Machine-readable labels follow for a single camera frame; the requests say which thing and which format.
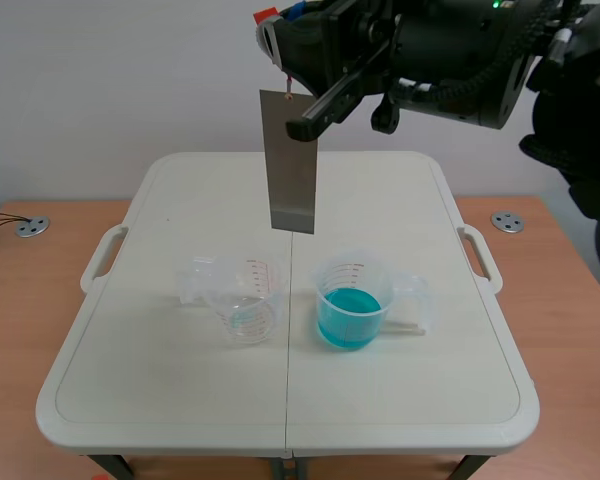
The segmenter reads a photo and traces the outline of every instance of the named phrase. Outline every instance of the clear plastic cup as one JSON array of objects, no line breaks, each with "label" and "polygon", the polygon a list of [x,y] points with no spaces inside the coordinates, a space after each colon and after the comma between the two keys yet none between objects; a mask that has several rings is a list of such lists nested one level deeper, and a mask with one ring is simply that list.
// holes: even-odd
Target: clear plastic cup
[{"label": "clear plastic cup", "polygon": [[[396,310],[396,320],[405,333],[422,335],[429,329],[431,299],[426,281],[406,272],[394,272],[371,253],[360,250],[331,258],[314,274],[317,290],[318,327],[324,338],[342,348],[369,344],[387,315]],[[414,298],[417,315],[405,318],[396,305]]]},{"label": "clear plastic cup", "polygon": [[258,343],[274,331],[286,282],[277,261],[264,255],[195,257],[179,272],[182,303],[202,296],[239,343]]}]

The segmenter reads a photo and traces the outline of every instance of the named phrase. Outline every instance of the metal strip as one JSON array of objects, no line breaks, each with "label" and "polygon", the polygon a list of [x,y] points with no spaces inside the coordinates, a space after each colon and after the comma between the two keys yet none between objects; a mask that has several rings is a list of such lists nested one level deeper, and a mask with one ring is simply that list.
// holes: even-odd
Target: metal strip
[{"label": "metal strip", "polygon": [[285,123],[314,102],[310,95],[288,100],[283,92],[260,90],[271,227],[278,230],[313,234],[318,142],[292,140]]}]

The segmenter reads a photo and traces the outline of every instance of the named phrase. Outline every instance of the white folding table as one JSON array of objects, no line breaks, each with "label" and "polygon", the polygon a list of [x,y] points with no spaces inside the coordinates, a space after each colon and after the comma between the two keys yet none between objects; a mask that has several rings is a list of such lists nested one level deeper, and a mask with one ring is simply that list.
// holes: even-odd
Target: white folding table
[{"label": "white folding table", "polygon": [[[413,152],[321,153],[315,222],[314,235],[271,229],[261,153],[156,162],[81,279],[84,303],[38,398],[42,433],[120,480],[133,478],[127,454],[436,453],[466,455],[461,480],[522,443],[538,399],[495,298],[500,274],[439,166]],[[288,297],[275,335],[236,346],[209,308],[179,304],[174,272],[191,255],[254,246],[282,259]],[[353,352],[319,337],[310,273],[357,247],[427,279],[429,334],[383,332]]]}]

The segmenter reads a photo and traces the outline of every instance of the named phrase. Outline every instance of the blue liquid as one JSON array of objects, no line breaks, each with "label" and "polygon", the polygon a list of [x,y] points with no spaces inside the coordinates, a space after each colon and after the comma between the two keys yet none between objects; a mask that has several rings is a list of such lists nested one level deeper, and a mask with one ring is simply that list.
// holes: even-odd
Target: blue liquid
[{"label": "blue liquid", "polygon": [[[325,295],[327,301],[351,313],[372,313],[381,310],[378,301],[367,292],[355,288],[338,288]],[[361,348],[378,334],[384,315],[356,317],[338,312],[321,302],[318,327],[330,343],[343,348]]]}]

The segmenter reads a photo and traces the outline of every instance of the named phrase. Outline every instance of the wooden desk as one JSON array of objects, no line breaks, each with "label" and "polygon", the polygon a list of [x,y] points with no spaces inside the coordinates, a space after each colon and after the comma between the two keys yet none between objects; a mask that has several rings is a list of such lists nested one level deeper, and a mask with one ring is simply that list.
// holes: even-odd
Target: wooden desk
[{"label": "wooden desk", "polygon": [[[542,202],[463,198],[464,220],[486,237],[504,277],[499,301],[541,403],[540,425],[520,449],[488,462],[476,480],[600,478],[600,287]],[[48,215],[43,235],[0,229],[0,480],[89,479],[101,473],[38,432],[38,391],[83,295],[78,281],[100,236],[128,202],[11,203],[3,211]],[[525,231],[502,233],[490,214],[509,209]],[[443,480],[455,457],[340,457],[312,461],[312,480]],[[142,479],[266,479],[257,459],[131,459]]]}]

